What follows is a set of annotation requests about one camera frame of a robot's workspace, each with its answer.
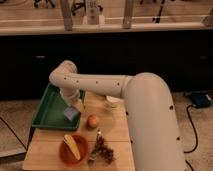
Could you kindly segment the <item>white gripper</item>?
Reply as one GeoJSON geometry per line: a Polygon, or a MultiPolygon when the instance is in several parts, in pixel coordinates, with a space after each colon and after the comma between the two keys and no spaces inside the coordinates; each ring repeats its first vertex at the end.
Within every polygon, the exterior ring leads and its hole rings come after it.
{"type": "Polygon", "coordinates": [[[68,106],[73,106],[78,102],[80,91],[78,89],[60,89],[60,95],[68,106]]]}

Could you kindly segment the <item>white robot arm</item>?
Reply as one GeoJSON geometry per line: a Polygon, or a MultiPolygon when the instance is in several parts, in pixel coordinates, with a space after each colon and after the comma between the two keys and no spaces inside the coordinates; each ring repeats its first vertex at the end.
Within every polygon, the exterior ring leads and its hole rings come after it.
{"type": "Polygon", "coordinates": [[[158,75],[79,74],[65,60],[49,75],[68,105],[81,90],[124,100],[136,171],[186,171],[176,111],[167,83],[158,75]]]}

